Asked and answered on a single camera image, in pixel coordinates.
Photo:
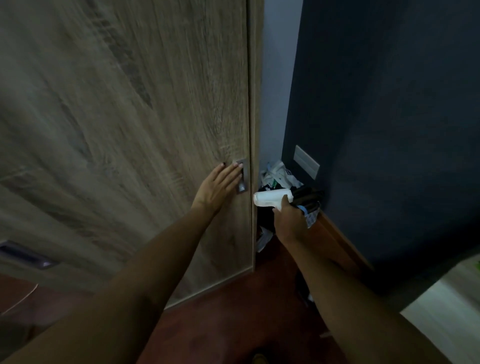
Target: dark blue wall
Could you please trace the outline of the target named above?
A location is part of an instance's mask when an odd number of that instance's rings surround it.
[[[304,0],[282,159],[380,271],[475,250],[480,1]]]

